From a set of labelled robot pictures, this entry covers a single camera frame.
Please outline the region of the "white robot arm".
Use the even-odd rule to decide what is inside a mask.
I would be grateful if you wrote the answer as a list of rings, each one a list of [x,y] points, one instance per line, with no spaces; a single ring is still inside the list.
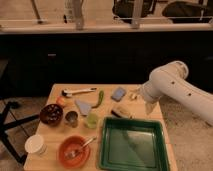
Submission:
[[[155,103],[167,95],[213,126],[213,94],[188,83],[188,74],[189,69],[182,61],[157,67],[151,71],[149,80],[141,85],[140,94],[148,103]]]

